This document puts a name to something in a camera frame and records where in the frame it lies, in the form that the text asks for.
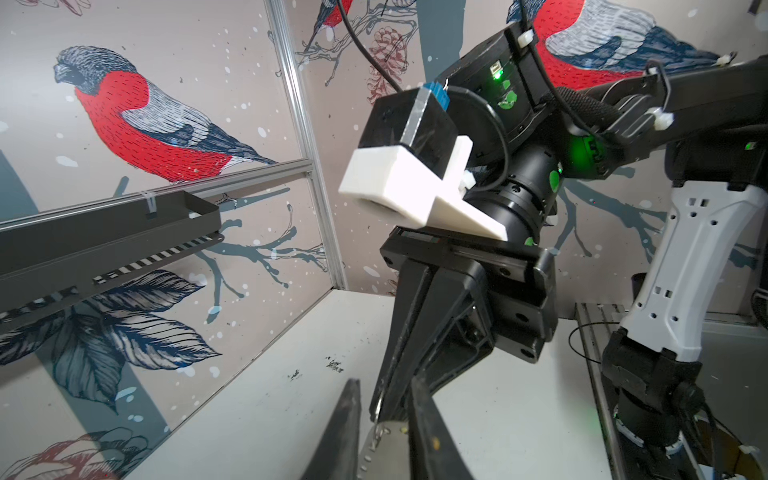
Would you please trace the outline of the silver metal keyring carabiner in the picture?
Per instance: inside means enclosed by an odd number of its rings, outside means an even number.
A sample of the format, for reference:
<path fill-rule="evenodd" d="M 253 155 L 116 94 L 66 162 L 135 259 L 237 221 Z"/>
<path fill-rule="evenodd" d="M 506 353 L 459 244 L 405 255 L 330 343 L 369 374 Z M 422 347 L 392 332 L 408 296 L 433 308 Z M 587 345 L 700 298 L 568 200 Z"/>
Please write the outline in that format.
<path fill-rule="evenodd" d="M 407 421 L 386 421 L 372 427 L 362 443 L 357 479 L 410 480 Z"/>

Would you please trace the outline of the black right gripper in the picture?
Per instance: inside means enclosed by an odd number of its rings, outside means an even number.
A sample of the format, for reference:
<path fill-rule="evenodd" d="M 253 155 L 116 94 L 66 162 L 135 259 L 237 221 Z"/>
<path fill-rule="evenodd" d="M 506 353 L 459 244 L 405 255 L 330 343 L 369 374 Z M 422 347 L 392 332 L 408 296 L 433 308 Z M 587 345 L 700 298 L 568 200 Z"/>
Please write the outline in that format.
<path fill-rule="evenodd" d="M 414 372 L 438 392 L 495 346 L 528 363 L 553 339 L 555 257 L 524 244 L 397 227 L 380 249 L 399 273 L 370 418 L 401 420 Z"/>

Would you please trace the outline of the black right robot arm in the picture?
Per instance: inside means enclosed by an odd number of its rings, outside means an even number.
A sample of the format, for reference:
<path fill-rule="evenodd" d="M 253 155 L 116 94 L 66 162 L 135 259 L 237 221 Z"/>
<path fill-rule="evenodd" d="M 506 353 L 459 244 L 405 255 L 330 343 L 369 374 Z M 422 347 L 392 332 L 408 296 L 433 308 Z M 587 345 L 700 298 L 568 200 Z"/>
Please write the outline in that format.
<path fill-rule="evenodd" d="M 434 393 L 494 348 L 535 362 L 556 329 L 540 232 L 564 180 L 602 181 L 663 149 L 672 207 L 660 248 L 600 358 L 623 463 L 645 479 L 726 479 L 697 384 L 704 313 L 737 237 L 767 204 L 767 60 L 555 86 L 529 20 L 432 84 L 373 106 L 355 156 L 364 200 L 398 216 L 381 249 L 400 275 L 370 415 L 403 420 L 414 479 L 467 479 Z"/>

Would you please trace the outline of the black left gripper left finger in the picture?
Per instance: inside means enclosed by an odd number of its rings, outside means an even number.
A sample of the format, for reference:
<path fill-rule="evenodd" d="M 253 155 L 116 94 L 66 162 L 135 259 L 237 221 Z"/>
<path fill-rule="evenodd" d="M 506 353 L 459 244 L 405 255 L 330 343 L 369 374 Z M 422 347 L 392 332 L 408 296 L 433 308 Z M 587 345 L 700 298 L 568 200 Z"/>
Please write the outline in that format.
<path fill-rule="evenodd" d="M 356 479 L 360 420 L 360 381 L 349 379 L 301 479 Z"/>

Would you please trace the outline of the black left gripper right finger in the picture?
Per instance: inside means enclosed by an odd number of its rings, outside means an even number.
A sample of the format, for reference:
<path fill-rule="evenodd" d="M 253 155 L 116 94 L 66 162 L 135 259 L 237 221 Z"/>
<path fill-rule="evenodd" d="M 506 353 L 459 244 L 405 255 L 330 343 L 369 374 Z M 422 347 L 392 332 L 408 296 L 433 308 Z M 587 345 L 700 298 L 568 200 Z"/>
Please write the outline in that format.
<path fill-rule="evenodd" d="M 412 479 L 472 480 L 425 381 L 415 376 L 407 403 Z"/>

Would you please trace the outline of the dark grey hanging shelf basket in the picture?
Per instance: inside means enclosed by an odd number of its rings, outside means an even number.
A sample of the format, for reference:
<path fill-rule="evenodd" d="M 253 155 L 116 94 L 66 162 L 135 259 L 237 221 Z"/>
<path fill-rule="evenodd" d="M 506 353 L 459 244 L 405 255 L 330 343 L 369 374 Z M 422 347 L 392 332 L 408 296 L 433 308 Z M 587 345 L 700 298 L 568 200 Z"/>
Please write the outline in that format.
<path fill-rule="evenodd" d="M 218 205 L 145 193 L 1 225 L 1 330 L 25 327 L 222 241 Z"/>

